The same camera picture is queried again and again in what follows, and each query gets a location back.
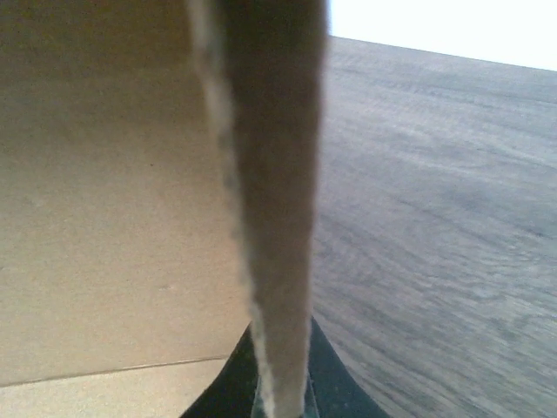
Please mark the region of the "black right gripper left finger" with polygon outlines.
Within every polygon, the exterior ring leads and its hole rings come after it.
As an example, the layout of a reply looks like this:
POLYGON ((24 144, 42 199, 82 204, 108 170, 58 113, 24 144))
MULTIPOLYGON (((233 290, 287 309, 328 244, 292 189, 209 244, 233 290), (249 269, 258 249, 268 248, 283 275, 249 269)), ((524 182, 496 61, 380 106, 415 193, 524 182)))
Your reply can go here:
POLYGON ((215 380, 180 418, 249 418, 258 385, 258 365, 247 327, 215 380))

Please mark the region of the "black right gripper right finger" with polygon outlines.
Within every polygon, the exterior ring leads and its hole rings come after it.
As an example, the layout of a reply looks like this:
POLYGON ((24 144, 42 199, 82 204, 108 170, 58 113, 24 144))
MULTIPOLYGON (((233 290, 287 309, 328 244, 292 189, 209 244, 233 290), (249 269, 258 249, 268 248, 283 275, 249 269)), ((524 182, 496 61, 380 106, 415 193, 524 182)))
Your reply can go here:
POLYGON ((314 317, 303 417, 390 417, 352 378, 314 317))

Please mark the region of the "brown cardboard box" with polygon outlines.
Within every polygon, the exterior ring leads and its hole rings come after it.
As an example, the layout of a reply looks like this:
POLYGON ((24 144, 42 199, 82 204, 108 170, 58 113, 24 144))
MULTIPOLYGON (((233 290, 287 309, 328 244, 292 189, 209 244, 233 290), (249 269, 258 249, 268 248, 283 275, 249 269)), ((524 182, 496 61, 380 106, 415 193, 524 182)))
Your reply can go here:
POLYGON ((249 362, 300 417, 324 1, 1 4, 1 386, 249 362))

